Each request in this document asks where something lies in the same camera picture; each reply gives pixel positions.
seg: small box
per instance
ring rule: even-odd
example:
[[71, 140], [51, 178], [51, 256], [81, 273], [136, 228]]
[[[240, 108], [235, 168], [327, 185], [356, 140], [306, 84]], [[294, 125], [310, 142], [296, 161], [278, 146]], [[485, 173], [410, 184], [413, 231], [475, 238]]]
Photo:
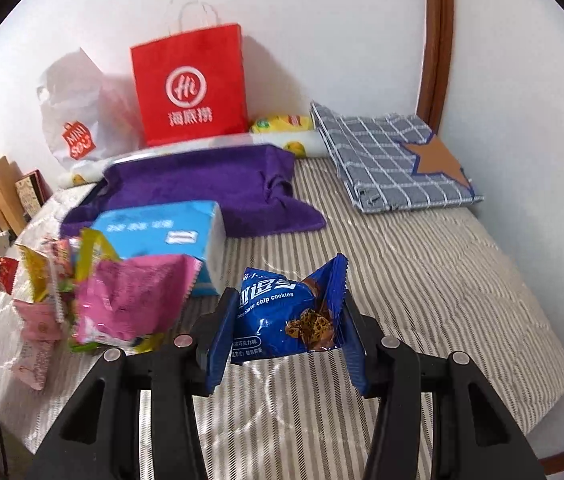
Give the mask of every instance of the small box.
[[15, 190], [29, 219], [33, 218], [42, 209], [44, 202], [48, 198], [40, 170], [31, 171], [19, 179], [15, 183]]
[[188, 254], [202, 262], [192, 296], [222, 293], [224, 222], [216, 202], [195, 200], [106, 211], [91, 226], [120, 258]]

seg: bed sheet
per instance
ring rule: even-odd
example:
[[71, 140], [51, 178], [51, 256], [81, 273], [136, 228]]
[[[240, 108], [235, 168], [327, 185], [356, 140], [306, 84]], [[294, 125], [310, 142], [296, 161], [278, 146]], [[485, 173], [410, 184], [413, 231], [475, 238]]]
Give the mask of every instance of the bed sheet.
[[[38, 248], [91, 186], [57, 192], [19, 243]], [[467, 352], [529, 432], [564, 393], [564, 350], [513, 263], [466, 208], [363, 215], [354, 210], [328, 159], [296, 164], [294, 192], [328, 221], [316, 232], [229, 239], [224, 282], [245, 267], [300, 280], [333, 257], [348, 256], [348, 287], [363, 314], [419, 352]], [[11, 248], [10, 256], [19, 257]], [[14, 297], [30, 300], [25, 273]], [[173, 332], [186, 332], [214, 298], [189, 300]], [[34, 392], [9, 368], [20, 321], [0, 293], [0, 419], [35, 452], [98, 356], [56, 347], [46, 388]], [[348, 379], [340, 350], [227, 365], [208, 399], [195, 398], [211, 479], [360, 479], [377, 401]], [[150, 393], [140, 400], [142, 478], [153, 478]], [[423, 396], [418, 478], [430, 477], [432, 402]]]

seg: pillow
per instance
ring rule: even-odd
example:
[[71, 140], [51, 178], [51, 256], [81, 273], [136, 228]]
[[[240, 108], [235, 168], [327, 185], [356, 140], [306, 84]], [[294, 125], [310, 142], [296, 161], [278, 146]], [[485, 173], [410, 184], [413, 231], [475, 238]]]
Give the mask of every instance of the pillow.
[[440, 138], [417, 116], [311, 115], [353, 205], [364, 213], [468, 205], [483, 200]]

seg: snack pile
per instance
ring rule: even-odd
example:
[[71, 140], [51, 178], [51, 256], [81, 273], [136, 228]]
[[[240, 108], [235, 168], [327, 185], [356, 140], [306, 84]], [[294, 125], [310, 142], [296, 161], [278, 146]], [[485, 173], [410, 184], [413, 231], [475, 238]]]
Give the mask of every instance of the snack pile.
[[[102, 232], [84, 229], [81, 234], [47, 238], [41, 252], [19, 246], [32, 303], [13, 301], [24, 328], [11, 371], [34, 390], [44, 388], [58, 340], [67, 339], [72, 352], [101, 345], [154, 349], [200, 273], [202, 263], [186, 254], [121, 260]], [[16, 267], [17, 261], [0, 258], [0, 290], [12, 289], [12, 262]]]
[[346, 257], [338, 254], [301, 282], [247, 268], [231, 362], [337, 348], [347, 265]]

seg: white wall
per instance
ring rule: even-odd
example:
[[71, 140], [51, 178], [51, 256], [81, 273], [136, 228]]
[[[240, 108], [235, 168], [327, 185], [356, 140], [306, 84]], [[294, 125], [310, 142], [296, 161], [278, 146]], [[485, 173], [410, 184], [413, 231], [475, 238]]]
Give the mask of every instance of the white wall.
[[[129, 48], [176, 26], [169, 1], [22, 0], [0, 26], [0, 156], [55, 187], [61, 168], [41, 133], [38, 77], [81, 46], [130, 82]], [[415, 110], [424, 0], [205, 1], [243, 27], [250, 115], [307, 112], [310, 99], [344, 113]], [[196, 23], [195, 13], [184, 18]]]
[[[486, 201], [564, 345], [564, 12], [554, 0], [457, 0], [441, 135]], [[564, 396], [530, 441], [564, 450]]]

